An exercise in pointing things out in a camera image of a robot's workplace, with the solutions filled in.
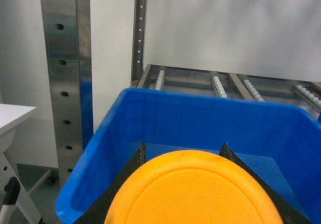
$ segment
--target blue plastic bin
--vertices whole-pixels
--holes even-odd
[[[147,160],[223,143],[312,222],[321,223],[321,124],[281,104],[147,89],[124,90],[90,140],[56,203],[73,223],[146,142]]]

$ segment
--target stainless steel upright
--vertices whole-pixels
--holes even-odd
[[[132,43],[131,86],[137,86],[143,73],[143,52],[147,0],[135,0],[134,32]]]
[[[90,0],[41,0],[60,183],[93,134]]]

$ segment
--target orange lid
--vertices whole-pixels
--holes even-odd
[[[203,151],[158,156],[122,185],[105,224],[283,223],[256,180],[233,162]]]

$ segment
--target white table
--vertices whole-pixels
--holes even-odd
[[[10,178],[18,176],[14,172],[12,166],[6,159],[3,152],[10,146],[15,134],[15,128],[23,121],[30,118],[35,113],[35,107],[18,106],[10,104],[0,104],[0,189],[9,182]],[[41,215],[21,184],[19,197],[16,203],[17,207],[24,214],[26,219],[31,224],[41,223]],[[9,210],[1,210],[0,223],[6,223],[9,220],[11,213]]]

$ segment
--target table leg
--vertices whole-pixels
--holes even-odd
[[[3,190],[4,186],[9,182],[11,177],[17,177],[13,168],[7,161],[3,153],[0,154],[0,188]],[[16,203],[17,207],[26,217],[30,224],[41,223],[42,217],[36,208],[35,204],[31,200],[30,196],[26,192],[25,188],[21,184],[20,194]]]

